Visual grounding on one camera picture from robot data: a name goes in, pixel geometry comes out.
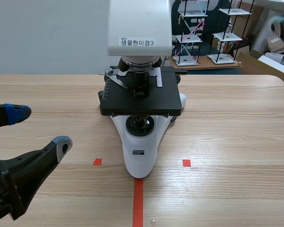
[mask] black microscope stage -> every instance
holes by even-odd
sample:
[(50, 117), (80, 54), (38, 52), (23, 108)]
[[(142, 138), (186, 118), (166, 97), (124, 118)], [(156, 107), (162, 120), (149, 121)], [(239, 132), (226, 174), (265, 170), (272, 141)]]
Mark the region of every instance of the black microscope stage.
[(103, 116), (118, 115), (162, 115), (180, 116), (181, 99), (174, 72), (161, 72), (163, 87), (157, 87), (157, 78), (148, 76), (149, 96), (136, 98), (133, 95), (134, 72), (125, 77), (117, 76), (128, 89), (107, 79), (101, 99), (100, 110)]

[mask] white shelf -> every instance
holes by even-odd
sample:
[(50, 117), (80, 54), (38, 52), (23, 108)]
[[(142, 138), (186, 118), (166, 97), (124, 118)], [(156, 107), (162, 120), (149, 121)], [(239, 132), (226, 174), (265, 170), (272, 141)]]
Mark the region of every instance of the white shelf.
[(199, 63), (196, 62), (195, 59), (193, 59), (191, 56), (181, 56), (181, 58), (179, 56), (173, 56), (177, 66), (192, 66), (192, 65), (198, 65)]
[(236, 36), (234, 33), (225, 33), (225, 37), (223, 39), (224, 32), (213, 34), (216, 38), (220, 41), (227, 42), (227, 41), (241, 41), (242, 39)]
[(230, 9), (229, 13), (228, 13), (229, 9), (219, 9), (219, 11), (227, 14), (227, 15), (248, 15), (251, 14), (245, 10), (242, 9)]
[(182, 35), (176, 35), (176, 38), (179, 40), (180, 43), (182, 44), (187, 44), (187, 43), (201, 43), (201, 39), (197, 35), (191, 34), (190, 36), (184, 35), (182, 42), (181, 42), (181, 37)]
[(186, 11), (184, 16), (184, 11), (179, 11), (182, 17), (206, 17), (201, 11)]
[(219, 54), (219, 58), (218, 58), (218, 61), (217, 61), (217, 57), (218, 55), (217, 54), (211, 54), (211, 55), (208, 55), (208, 58), (210, 60), (212, 60), (212, 62), (216, 65), (221, 65), (221, 64), (233, 64), (235, 63), (236, 61), (233, 61), (232, 58), (230, 58), (227, 54)]

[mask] label sticker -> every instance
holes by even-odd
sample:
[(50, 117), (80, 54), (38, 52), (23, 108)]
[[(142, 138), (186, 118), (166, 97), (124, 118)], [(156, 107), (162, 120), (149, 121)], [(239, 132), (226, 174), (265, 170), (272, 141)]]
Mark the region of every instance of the label sticker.
[(133, 155), (144, 155), (144, 150), (133, 150)]
[(275, 39), (272, 39), (271, 40), (271, 43), (274, 43), (274, 42), (276, 42), (276, 41), (279, 41), (279, 40), (281, 40), (279, 37), (277, 37), (277, 38), (275, 38)]
[(120, 37), (119, 46), (157, 46), (157, 38)]

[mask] brand label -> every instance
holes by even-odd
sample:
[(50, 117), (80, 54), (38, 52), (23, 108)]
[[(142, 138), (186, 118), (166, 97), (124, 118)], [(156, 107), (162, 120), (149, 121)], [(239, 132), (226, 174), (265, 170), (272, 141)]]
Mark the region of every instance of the brand label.
[(144, 150), (133, 150), (133, 155), (144, 155)]

